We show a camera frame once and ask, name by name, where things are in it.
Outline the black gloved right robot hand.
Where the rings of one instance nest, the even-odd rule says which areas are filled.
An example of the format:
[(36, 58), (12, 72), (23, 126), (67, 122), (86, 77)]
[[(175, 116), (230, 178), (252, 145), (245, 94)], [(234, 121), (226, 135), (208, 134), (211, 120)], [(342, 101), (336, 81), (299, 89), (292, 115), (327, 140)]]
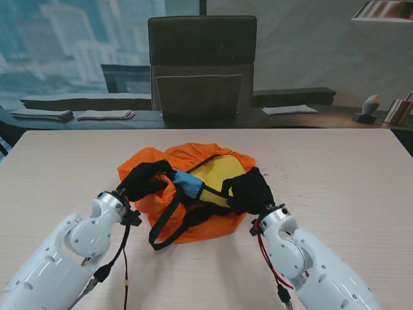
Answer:
[(229, 191), (232, 195), (227, 199), (227, 204), (236, 214), (261, 215), (277, 209), (270, 187), (257, 167), (226, 179), (221, 192), (229, 194)]

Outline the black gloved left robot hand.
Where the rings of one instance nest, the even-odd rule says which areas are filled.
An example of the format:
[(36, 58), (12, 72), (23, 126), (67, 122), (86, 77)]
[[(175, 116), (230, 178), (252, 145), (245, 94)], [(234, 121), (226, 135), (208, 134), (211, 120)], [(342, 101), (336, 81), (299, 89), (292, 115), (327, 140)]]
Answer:
[(149, 194), (166, 188), (167, 182), (154, 179), (154, 176), (159, 173), (172, 180), (176, 171), (167, 160), (140, 163), (117, 186), (116, 192), (121, 197), (127, 197), (130, 202), (137, 202)]

